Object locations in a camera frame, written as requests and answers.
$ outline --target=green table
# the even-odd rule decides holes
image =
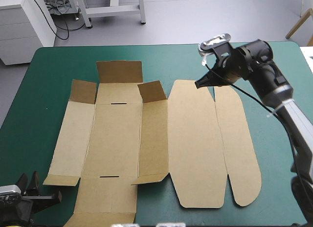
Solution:
[[[270,43],[277,65],[295,88],[294,98],[313,119],[313,76],[298,47],[292,42]],[[82,46],[39,49],[23,79],[0,129],[0,185],[13,184],[21,173],[39,171],[42,183],[52,159],[73,78],[98,82],[96,61],[141,60],[145,82],[160,80],[169,95],[176,79],[199,79],[197,45]],[[255,95],[248,82],[238,86]],[[140,185],[136,221],[186,222],[189,225],[290,225],[305,220],[293,198],[290,180],[291,149],[286,133],[274,118],[253,100],[239,93],[246,112],[262,172],[259,197],[247,207],[233,202],[227,184],[220,209],[186,209],[179,205],[170,177]],[[44,186],[42,193],[55,187]],[[36,223],[63,225],[72,215],[77,187],[61,187],[62,203],[37,214]]]

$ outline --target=cardboard tab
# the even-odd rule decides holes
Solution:
[[[167,175],[168,173],[141,176],[132,184],[148,184],[148,183],[161,182]]]
[[[168,100],[169,170],[183,207],[219,208],[227,171],[215,104],[207,88],[176,80]]]
[[[141,62],[97,62],[100,83],[142,83]]]
[[[167,99],[160,81],[138,84],[138,88],[143,103]]]
[[[233,195],[238,205],[247,206],[259,195],[262,181],[243,104],[231,87],[215,87],[214,92]]]
[[[74,102],[94,104],[97,84],[73,79],[69,100]]]
[[[80,177],[58,176],[48,174],[44,181],[45,185],[61,185],[61,186],[76,186]]]
[[[93,104],[68,101],[44,184],[75,186],[81,177],[94,116]]]

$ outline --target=black cable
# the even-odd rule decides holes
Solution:
[[[76,28],[76,29],[68,29],[68,30],[69,30],[69,31],[79,30],[79,29],[83,28],[84,25],[85,25],[85,23],[83,23],[79,28]],[[58,25],[55,25],[55,26],[56,26],[57,28],[60,28],[61,30],[67,30],[67,29],[64,29],[64,28],[62,28],[62,27],[60,27],[60,26],[58,26]]]
[[[41,9],[41,7],[40,7],[39,4],[37,3],[37,1],[36,1],[36,0],[33,0],[33,1],[34,1],[34,2],[37,4],[37,6],[39,7],[41,13],[43,14],[43,16],[44,16],[44,18],[45,18],[45,21],[46,21],[47,24],[49,25],[49,27],[50,27],[50,29],[52,30],[53,34],[55,34],[55,36],[58,37],[58,38],[61,39],[61,40],[67,40],[67,39],[69,38],[69,30],[68,30],[67,22],[64,20],[64,21],[65,21],[65,26],[67,27],[67,37],[66,37],[66,38],[62,38],[62,37],[58,36],[56,32],[54,32],[54,30],[52,29],[50,23],[48,22],[47,17],[45,16],[45,13],[44,13],[43,10]]]
[[[257,103],[259,103],[265,110],[267,110],[268,112],[272,113],[272,111],[265,106],[261,101],[259,101],[257,98],[255,98],[254,96],[250,95],[249,93],[247,93],[246,91],[242,90],[240,87],[230,83],[228,80],[224,79],[223,77],[221,77],[219,74],[217,74],[215,71],[213,71],[207,64],[205,64],[205,67],[211,71],[213,74],[215,74],[217,77],[219,77],[220,79],[222,79],[223,81],[225,81],[226,83],[228,83],[230,86],[232,86],[233,88],[241,91],[243,94],[247,95],[248,97],[252,98],[253,100],[255,100]]]
[[[226,80],[225,78],[221,77],[219,74],[217,74],[215,71],[213,71],[207,64],[205,64],[206,68],[211,71],[213,74],[215,74],[216,76],[218,76],[220,79],[222,79],[223,81],[225,81],[226,83],[228,83],[230,86],[232,86],[233,88],[241,91],[243,94],[247,95],[248,97],[252,98],[253,100],[255,100],[257,103],[259,103],[265,110],[267,110],[268,112],[270,112],[275,118],[277,118],[277,120],[282,124],[282,126],[284,127],[286,133],[287,133],[287,136],[288,136],[288,139],[289,139],[289,143],[290,143],[290,147],[291,147],[291,152],[292,152],[292,158],[293,158],[293,164],[294,164],[294,169],[295,169],[295,172],[300,180],[300,184],[305,192],[305,195],[307,196],[307,199],[309,200],[310,202],[310,205],[311,207],[313,208],[313,203],[309,197],[309,194],[307,193],[306,189],[305,189],[305,186],[303,184],[303,181],[302,181],[302,178],[299,174],[299,170],[297,168],[297,164],[296,164],[296,152],[295,152],[295,146],[294,146],[294,143],[292,141],[292,138],[291,138],[291,135],[290,133],[288,132],[286,126],[283,124],[282,120],[280,119],[280,117],[278,117],[277,114],[273,113],[266,105],[264,105],[261,101],[259,101],[257,98],[255,98],[254,96],[250,95],[249,93],[247,93],[246,91],[244,91],[243,89],[241,89],[240,87],[230,83],[228,80]]]
[[[46,5],[51,6],[48,10],[57,9],[57,7],[53,6],[52,4],[46,3]],[[85,23],[83,23],[79,28],[68,29],[68,30],[69,30],[69,31],[79,30],[79,29],[83,28],[84,25],[85,25]],[[57,28],[61,29],[61,30],[67,30],[67,29],[65,29],[65,28],[63,28],[63,27],[58,26],[57,24],[55,24],[55,26],[56,26]]]

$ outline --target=cardboard panel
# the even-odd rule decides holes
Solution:
[[[82,178],[74,213],[136,213],[136,178]]]
[[[97,62],[100,83],[142,83],[141,62]]]
[[[44,184],[75,186],[81,176],[94,116],[93,104],[69,101]]]
[[[166,100],[166,95],[160,81],[138,84],[138,88],[143,103]]]
[[[142,103],[137,83],[100,84],[97,105],[114,103]]]
[[[167,173],[167,100],[144,103],[139,155],[139,176]]]
[[[142,104],[97,105],[83,177],[137,177]]]
[[[74,213],[65,227],[111,227],[133,223],[135,213]]]
[[[231,87],[216,87],[214,91],[233,195],[238,205],[246,206],[257,198],[262,182],[245,111]]]
[[[227,172],[215,104],[207,88],[177,80],[168,100],[169,169],[183,207],[218,208]]]
[[[96,88],[96,83],[73,79],[69,100],[94,104]]]
[[[159,182],[168,174],[167,99],[159,81],[138,85],[143,104],[139,178]]]
[[[58,176],[48,174],[44,184],[45,185],[62,185],[62,186],[76,186],[80,177],[71,177],[71,176]]]

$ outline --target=white desk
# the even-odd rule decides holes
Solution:
[[[307,61],[312,73],[313,73],[313,47],[301,47],[301,51]]]
[[[44,0],[36,1],[56,32]],[[29,63],[37,49],[52,47],[54,40],[33,0],[0,0],[0,59],[4,64]]]

